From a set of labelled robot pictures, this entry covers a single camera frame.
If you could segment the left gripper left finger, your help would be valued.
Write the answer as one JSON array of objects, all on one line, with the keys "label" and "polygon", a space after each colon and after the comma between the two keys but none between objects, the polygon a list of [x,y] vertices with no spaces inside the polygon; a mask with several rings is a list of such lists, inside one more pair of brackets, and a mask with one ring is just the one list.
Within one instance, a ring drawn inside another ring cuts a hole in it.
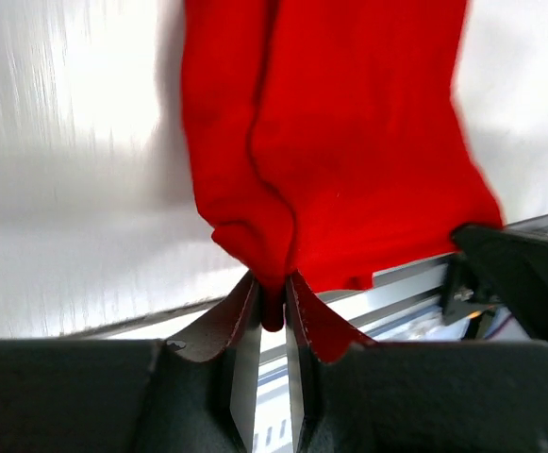
[{"label": "left gripper left finger", "polygon": [[0,341],[0,452],[248,452],[260,289],[164,340]]}]

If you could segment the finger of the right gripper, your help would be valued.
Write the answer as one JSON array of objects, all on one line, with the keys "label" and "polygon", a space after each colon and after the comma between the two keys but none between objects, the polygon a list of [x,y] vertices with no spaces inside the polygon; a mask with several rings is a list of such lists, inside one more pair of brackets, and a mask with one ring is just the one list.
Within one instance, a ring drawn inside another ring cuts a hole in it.
[{"label": "finger of the right gripper", "polygon": [[548,235],[466,225],[452,240],[527,335],[548,342]]}]

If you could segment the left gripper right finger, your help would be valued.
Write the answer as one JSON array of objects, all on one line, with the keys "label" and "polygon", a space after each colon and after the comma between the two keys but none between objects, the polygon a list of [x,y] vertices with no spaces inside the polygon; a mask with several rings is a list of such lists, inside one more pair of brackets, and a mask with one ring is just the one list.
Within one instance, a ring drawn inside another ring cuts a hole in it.
[{"label": "left gripper right finger", "polygon": [[298,452],[548,452],[548,343],[378,342],[286,283]]}]

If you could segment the red t shirt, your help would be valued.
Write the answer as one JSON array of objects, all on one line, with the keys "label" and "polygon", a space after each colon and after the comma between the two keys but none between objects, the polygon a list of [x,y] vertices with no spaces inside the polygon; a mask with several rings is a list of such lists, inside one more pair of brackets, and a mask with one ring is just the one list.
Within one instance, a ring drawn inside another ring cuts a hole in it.
[{"label": "red t shirt", "polygon": [[266,296],[449,252],[501,210],[452,103],[464,1],[189,1],[181,68],[195,202]]}]

